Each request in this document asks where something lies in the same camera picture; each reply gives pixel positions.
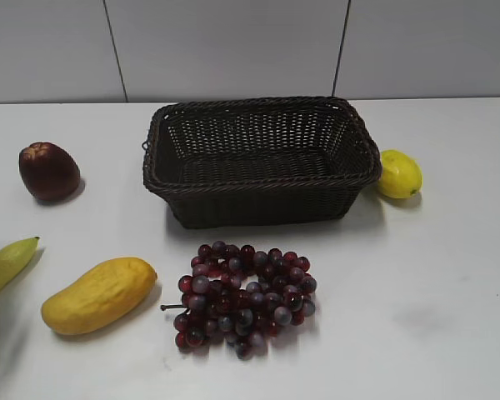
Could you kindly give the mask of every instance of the yellow mango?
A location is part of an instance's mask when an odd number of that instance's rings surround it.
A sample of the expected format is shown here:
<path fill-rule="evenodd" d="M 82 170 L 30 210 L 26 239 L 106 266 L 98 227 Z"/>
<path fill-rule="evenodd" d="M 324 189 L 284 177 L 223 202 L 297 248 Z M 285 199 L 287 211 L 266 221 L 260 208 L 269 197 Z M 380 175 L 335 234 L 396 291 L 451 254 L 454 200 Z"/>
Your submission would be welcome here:
<path fill-rule="evenodd" d="M 96 331 L 134 309 L 157 279 L 140 258 L 107 260 L 44 302 L 42 320 L 62 335 Z"/>

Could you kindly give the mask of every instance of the grape stem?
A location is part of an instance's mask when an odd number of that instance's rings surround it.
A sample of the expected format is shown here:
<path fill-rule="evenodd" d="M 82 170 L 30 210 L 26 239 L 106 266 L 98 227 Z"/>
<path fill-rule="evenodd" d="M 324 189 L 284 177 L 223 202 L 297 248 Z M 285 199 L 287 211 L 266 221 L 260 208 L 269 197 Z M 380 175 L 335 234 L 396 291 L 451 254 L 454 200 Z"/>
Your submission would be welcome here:
<path fill-rule="evenodd" d="M 171 308 L 187 308 L 187 307 L 185 307 L 183 304 L 169 304 L 167 306 L 162 304 L 160 308 L 161 308 L 161 311 L 165 311 L 165 310 L 169 310 Z"/>

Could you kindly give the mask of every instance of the bunch of grapes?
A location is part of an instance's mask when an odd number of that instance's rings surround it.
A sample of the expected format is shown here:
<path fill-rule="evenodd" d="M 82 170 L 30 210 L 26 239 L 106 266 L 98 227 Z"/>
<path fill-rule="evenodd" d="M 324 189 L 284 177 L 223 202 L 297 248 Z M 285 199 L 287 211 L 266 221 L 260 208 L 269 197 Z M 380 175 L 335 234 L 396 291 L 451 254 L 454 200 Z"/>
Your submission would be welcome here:
<path fill-rule="evenodd" d="M 264 348 L 267 336 L 276 337 L 283 327 L 301 325 L 315 313 L 311 295 L 317 281 L 309 266 L 307 258 L 277 248 L 256 252 L 222 241 L 200 246 L 191 260 L 192 275 L 177 284 L 182 304 L 161 306 L 186 308 L 174 318 L 176 345 L 197 348 L 222 334 L 240 358 L 252 348 Z M 241 289 L 253 275 L 258 281 Z"/>

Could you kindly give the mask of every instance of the wicker basket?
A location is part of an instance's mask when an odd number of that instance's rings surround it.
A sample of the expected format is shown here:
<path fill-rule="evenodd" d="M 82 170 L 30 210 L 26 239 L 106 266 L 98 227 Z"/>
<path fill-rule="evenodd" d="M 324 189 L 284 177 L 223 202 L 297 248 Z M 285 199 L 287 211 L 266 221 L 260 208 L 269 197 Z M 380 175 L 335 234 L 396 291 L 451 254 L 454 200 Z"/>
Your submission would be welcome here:
<path fill-rule="evenodd" d="M 185 228 L 341 218 L 379 151 L 336 97 L 189 102 L 154 114 L 143 180 Z"/>

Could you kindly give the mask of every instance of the white table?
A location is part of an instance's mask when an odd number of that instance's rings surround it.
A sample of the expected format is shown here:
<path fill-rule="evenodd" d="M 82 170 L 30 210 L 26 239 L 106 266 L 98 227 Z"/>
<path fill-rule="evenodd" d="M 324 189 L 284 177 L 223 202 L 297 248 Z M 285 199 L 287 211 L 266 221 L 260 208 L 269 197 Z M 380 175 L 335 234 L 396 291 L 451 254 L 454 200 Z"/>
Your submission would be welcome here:
<path fill-rule="evenodd" d="M 0 248 L 44 249 L 0 293 L 0 400 L 500 399 L 500 99 L 353 102 L 380 149 L 424 173 L 402 204 L 366 191 L 341 222 L 186 231 L 143 187 L 141 143 L 162 104 L 0 105 Z M 18 175 L 31 142 L 67 149 L 87 186 L 37 205 Z M 242 362 L 174 345 L 177 281 L 201 243 L 293 249 L 312 261 L 313 322 Z M 43 301 L 95 264 L 135 255 L 162 283 L 100 332 L 64 340 Z"/>

